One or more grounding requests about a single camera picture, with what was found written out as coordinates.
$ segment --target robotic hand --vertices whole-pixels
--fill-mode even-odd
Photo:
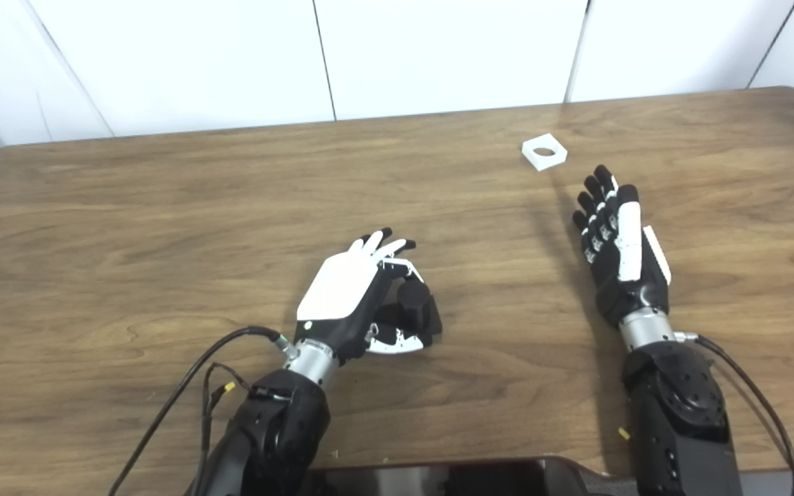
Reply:
[[[627,327],[631,315],[661,313],[665,319],[670,313],[670,266],[651,226],[642,228],[636,187],[618,186],[602,165],[584,185],[588,192],[578,195],[584,211],[571,219],[580,229],[599,313],[619,329]]]
[[[670,267],[639,194],[605,166],[588,176],[573,221],[596,285],[596,308],[620,330],[630,354],[631,450],[642,496],[737,496],[740,475],[721,389],[703,355],[674,333]]]
[[[431,292],[412,262],[397,258],[415,242],[380,246],[391,229],[363,236],[324,261],[296,312],[296,345],[276,343],[283,368],[256,381],[207,459],[204,496],[287,495],[303,490],[305,472],[330,422],[325,389],[334,371],[366,351],[401,353],[432,343],[441,331]],[[397,302],[383,304],[395,279]]]
[[[378,230],[324,261],[296,312],[300,349],[325,346],[343,365],[366,351],[406,353],[431,345],[432,335],[442,330],[436,304],[412,262],[396,257],[416,242],[379,246],[390,235],[389,228]],[[406,282],[397,304],[383,306],[399,278]]]

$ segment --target wood grain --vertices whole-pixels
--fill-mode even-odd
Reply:
[[[519,147],[545,132],[569,160],[536,173]],[[624,349],[569,220],[598,163],[642,192],[674,326],[728,349],[794,439],[794,90],[770,88],[0,150],[0,494],[102,493],[203,349],[291,332],[321,261],[385,225],[419,242],[443,340],[341,369],[315,466],[629,474]],[[218,359],[281,363],[253,339]],[[784,467],[720,380],[741,468]],[[125,493],[185,489],[198,415],[192,387]]]

